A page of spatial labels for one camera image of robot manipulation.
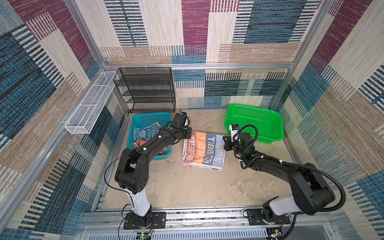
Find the multicolour rabbit towel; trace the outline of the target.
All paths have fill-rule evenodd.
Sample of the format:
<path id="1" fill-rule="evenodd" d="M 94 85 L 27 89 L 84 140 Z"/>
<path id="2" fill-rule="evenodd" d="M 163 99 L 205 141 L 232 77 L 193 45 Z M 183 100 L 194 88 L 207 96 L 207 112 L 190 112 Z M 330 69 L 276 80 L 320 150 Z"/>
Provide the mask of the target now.
<path id="1" fill-rule="evenodd" d="M 181 165 L 222 171 L 226 154 L 224 145 L 222 135 L 192 132 L 191 138 L 184 140 Z"/>

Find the teal plastic basket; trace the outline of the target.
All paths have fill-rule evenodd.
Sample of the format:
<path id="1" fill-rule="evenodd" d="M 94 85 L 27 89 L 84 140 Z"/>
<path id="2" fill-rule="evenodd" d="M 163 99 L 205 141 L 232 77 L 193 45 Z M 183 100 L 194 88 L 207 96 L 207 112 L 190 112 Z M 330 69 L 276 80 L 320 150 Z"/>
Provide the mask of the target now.
<path id="1" fill-rule="evenodd" d="M 152 139 L 166 123 L 171 114 L 166 112 L 139 114 L 132 117 L 127 149 L 133 150 L 139 143 Z"/>

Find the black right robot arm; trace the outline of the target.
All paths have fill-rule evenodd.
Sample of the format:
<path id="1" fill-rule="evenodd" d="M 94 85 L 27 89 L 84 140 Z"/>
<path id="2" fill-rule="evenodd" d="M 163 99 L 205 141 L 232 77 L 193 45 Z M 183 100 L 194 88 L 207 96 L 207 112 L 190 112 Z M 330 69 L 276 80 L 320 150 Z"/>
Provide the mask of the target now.
<path id="1" fill-rule="evenodd" d="M 274 223 L 285 214 L 314 215 L 325 211 L 336 197 L 324 179 L 325 175 L 311 164 L 298 165 L 281 161 L 255 150 L 254 140 L 248 133 L 240 133 L 233 140 L 224 136 L 224 150 L 239 157 L 243 170 L 251 169 L 277 177 L 290 185 L 291 194 L 275 197 L 263 204 L 262 215 L 266 223 Z"/>

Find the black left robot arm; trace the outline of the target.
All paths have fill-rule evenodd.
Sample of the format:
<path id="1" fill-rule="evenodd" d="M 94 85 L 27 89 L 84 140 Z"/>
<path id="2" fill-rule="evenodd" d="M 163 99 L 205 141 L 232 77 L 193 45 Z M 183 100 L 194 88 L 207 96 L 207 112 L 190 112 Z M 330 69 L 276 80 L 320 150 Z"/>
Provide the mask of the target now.
<path id="1" fill-rule="evenodd" d="M 120 189 L 128 194 L 133 221 L 142 228 L 153 222 L 152 206 L 145 191 L 149 180 L 150 162 L 164 148 L 180 140 L 190 139 L 192 128 L 189 124 L 186 112 L 177 113 L 174 119 L 161 127 L 152 139 L 135 149 L 125 149 L 119 159 L 115 181 Z"/>

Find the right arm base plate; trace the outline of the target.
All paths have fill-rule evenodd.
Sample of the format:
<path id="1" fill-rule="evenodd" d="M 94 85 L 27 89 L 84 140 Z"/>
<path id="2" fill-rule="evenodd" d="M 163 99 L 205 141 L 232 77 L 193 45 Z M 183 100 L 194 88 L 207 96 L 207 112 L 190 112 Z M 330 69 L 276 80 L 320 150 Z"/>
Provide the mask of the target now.
<path id="1" fill-rule="evenodd" d="M 288 214 L 281 216 L 275 215 L 273 212 L 264 209 L 245 209 L 243 211 L 245 217 L 251 226 L 266 226 L 266 225 L 289 225 L 291 220 Z"/>

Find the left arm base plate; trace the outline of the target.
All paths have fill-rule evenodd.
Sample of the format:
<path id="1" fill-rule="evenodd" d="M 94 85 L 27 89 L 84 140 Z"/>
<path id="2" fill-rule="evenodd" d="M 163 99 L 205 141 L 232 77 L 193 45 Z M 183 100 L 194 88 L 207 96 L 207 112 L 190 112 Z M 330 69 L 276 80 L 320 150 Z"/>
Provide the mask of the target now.
<path id="1" fill-rule="evenodd" d="M 124 230 L 139 230 L 139 229 L 164 229 L 166 225 L 166 212 L 148 212 L 141 217 L 134 213 L 128 213 L 125 216 Z"/>

